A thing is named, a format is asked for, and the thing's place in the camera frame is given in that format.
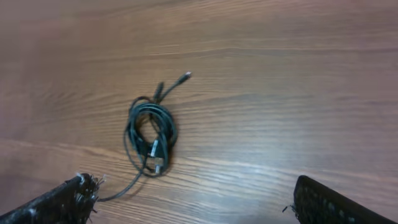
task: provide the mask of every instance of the black wire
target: black wire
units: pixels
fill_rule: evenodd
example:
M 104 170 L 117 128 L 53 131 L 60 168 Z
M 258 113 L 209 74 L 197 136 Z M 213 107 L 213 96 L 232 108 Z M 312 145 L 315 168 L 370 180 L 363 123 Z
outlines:
M 141 175 L 153 178 L 161 176 L 167 170 L 169 166 L 169 151 L 171 148 L 173 148 L 175 142 L 177 141 L 178 133 L 172 115 L 164 106 L 160 105 L 160 102 L 176 86 L 179 86 L 188 80 L 190 76 L 190 72 L 183 74 L 163 94 L 162 90 L 164 84 L 160 83 L 155 91 L 153 99 L 150 99 L 146 96 L 140 96 L 131 103 L 127 125 L 123 134 L 123 144 L 126 154 L 131 164 L 138 170 L 138 174 L 122 191 L 110 197 L 100 198 L 98 199 L 99 202 L 106 202 L 124 195 L 137 182 Z M 158 154 L 160 154 L 160 156 L 164 159 L 163 166 L 160 168 L 160 172 L 158 174 L 154 174 L 155 170 L 147 166 L 148 154 L 152 149 L 153 142 L 147 142 L 140 132 L 141 126 L 147 121 L 150 121 L 152 127 L 157 133 L 157 148 L 162 150 L 161 152 L 158 152 Z M 141 163 L 141 166 L 138 166 L 132 159 L 129 147 L 127 146 L 126 138 L 128 138 L 131 143 L 131 147 L 137 153 L 137 157 Z

